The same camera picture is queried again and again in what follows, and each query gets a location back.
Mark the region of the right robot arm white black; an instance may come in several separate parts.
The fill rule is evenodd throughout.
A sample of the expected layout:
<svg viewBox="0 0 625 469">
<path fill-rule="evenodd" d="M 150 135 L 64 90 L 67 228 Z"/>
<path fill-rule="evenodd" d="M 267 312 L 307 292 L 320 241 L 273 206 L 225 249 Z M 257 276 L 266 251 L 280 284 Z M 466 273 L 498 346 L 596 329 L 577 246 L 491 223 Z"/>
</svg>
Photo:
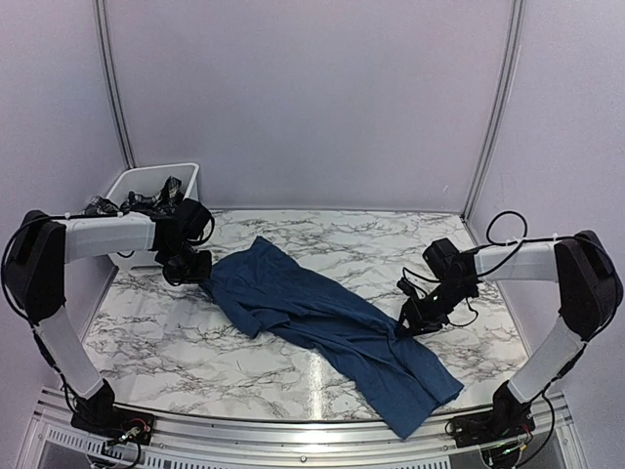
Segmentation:
<svg viewBox="0 0 625 469">
<path fill-rule="evenodd" d="M 564 378 L 589 343 L 613 320 L 624 297 L 616 268 L 593 231 L 549 238 L 522 238 L 462 251 L 448 238 L 430 244 L 423 258 L 434 289 L 421 295 L 409 279 L 398 281 L 406 301 L 398 331 L 419 336 L 450 323 L 456 306 L 479 295 L 487 282 L 521 281 L 555 285 L 555 323 L 524 365 L 494 393 L 483 428 L 503 438 L 521 423 L 533 401 Z"/>
</svg>

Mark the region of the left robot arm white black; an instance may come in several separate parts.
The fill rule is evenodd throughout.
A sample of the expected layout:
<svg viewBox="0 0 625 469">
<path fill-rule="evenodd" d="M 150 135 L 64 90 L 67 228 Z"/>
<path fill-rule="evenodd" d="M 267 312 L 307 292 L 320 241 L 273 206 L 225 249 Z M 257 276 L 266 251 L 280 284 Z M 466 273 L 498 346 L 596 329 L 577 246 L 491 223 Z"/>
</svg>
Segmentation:
<svg viewBox="0 0 625 469">
<path fill-rule="evenodd" d="M 24 319 L 48 365 L 69 397 L 73 425 L 116 434 L 130 420 L 83 348 L 66 312 L 66 265 L 83 258 L 151 252 L 173 286 L 209 277 L 212 255 L 201 249 L 215 228 L 200 202 L 183 200 L 170 215 L 140 212 L 104 215 L 48 215 L 31 210 L 1 257 L 1 288 Z"/>
</svg>

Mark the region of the blue t-shirt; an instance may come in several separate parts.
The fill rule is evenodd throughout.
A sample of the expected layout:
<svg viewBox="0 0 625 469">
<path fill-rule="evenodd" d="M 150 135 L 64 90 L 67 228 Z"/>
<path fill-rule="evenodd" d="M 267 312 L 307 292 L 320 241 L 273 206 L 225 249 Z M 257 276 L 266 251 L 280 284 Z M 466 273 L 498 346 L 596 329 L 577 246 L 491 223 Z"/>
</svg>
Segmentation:
<svg viewBox="0 0 625 469">
<path fill-rule="evenodd" d="M 217 262 L 200 286 L 248 337 L 270 332 L 317 351 L 401 439 L 463 389 L 396 320 L 261 236 Z"/>
</svg>

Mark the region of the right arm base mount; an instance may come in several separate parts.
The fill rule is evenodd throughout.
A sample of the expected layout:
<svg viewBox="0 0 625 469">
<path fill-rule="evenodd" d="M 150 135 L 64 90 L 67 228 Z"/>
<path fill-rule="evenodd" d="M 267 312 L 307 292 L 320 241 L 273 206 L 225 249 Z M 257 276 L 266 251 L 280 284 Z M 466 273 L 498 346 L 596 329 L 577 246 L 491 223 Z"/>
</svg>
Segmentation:
<svg viewBox="0 0 625 469">
<path fill-rule="evenodd" d="M 535 428 L 533 416 L 528 411 L 509 420 L 494 410 L 485 410 L 454 416 L 445 425 L 445 433 L 458 448 L 467 448 L 528 436 Z"/>
</svg>

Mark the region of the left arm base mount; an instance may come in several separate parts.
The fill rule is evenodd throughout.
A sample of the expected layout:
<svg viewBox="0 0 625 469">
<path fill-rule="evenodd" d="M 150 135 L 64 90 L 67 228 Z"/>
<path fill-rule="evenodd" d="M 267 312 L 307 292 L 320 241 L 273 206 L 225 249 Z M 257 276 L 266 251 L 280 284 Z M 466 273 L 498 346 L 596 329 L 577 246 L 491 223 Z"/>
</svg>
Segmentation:
<svg viewBox="0 0 625 469">
<path fill-rule="evenodd" d="M 155 416 L 114 406 L 103 418 L 74 410 L 70 423 L 74 428 L 107 437 L 111 446 L 128 442 L 147 446 L 152 437 Z"/>
</svg>

